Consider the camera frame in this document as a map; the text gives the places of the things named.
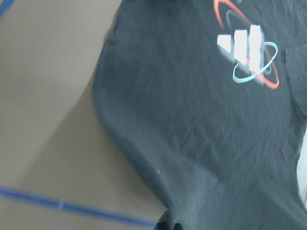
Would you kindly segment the brown paper table cover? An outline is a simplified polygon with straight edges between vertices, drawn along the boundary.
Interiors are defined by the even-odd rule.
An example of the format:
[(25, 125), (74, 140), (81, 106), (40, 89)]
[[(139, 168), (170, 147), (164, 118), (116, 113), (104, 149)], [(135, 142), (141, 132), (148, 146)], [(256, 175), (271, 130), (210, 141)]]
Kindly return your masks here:
[[(17, 0), (0, 21), (0, 185), (156, 223), (92, 84), (119, 0)], [(151, 230), (0, 197), (3, 230)]]

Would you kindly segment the black printed t-shirt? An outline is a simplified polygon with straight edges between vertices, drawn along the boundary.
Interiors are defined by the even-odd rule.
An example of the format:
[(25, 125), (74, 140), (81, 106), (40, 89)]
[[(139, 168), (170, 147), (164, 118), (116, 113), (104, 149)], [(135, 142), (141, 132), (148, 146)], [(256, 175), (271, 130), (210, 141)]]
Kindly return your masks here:
[(93, 83), (160, 230), (304, 230), (304, 0), (124, 0)]

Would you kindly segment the crossing blue tape strip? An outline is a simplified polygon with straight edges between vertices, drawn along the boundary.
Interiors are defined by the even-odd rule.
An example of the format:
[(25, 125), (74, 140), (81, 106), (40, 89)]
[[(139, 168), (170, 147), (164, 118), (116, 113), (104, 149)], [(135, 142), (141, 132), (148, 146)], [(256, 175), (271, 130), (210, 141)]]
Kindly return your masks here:
[(149, 220), (120, 215), (114, 212), (108, 212), (102, 209), (68, 202), (63, 199), (55, 199), (40, 194), (29, 193), (3, 185), (0, 186), (0, 196), (1, 198), (24, 202), (35, 206), (108, 220), (115, 223), (128, 224), (148, 229), (153, 229), (155, 227), (155, 223)]

